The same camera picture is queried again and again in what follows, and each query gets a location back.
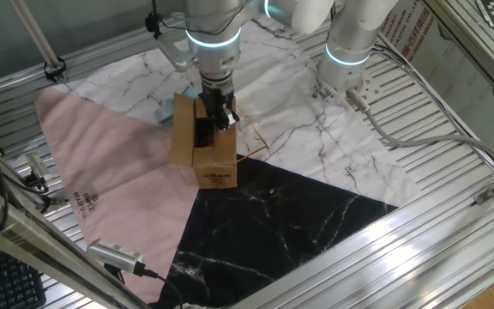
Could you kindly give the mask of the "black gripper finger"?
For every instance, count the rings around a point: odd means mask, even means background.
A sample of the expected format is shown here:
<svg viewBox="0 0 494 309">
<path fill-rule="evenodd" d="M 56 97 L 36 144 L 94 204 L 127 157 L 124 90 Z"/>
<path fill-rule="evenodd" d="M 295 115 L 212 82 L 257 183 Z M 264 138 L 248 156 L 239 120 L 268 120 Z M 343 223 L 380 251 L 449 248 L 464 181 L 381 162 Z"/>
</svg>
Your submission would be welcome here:
<svg viewBox="0 0 494 309">
<path fill-rule="evenodd" d="M 203 103 L 206 108 L 206 114 L 213 120 L 214 125 L 219 130 L 224 130 L 226 128 L 226 115 L 223 113 L 220 100 L 215 98 L 205 98 Z"/>
<path fill-rule="evenodd" d="M 232 94 L 220 97 L 220 128 L 228 129 L 239 121 L 234 112 L 234 97 Z"/>
</svg>

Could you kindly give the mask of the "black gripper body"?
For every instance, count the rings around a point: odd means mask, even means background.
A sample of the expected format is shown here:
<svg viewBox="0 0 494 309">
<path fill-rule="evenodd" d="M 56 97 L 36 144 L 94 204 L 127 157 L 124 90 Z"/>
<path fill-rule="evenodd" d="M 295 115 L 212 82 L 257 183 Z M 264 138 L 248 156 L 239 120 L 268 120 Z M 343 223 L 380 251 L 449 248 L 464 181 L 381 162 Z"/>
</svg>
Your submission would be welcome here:
<svg viewBox="0 0 494 309">
<path fill-rule="evenodd" d="M 199 94 L 199 97 L 202 100 L 231 101 L 234 98 L 234 86 L 232 79 L 201 79 L 201 82 L 202 92 Z"/>
</svg>

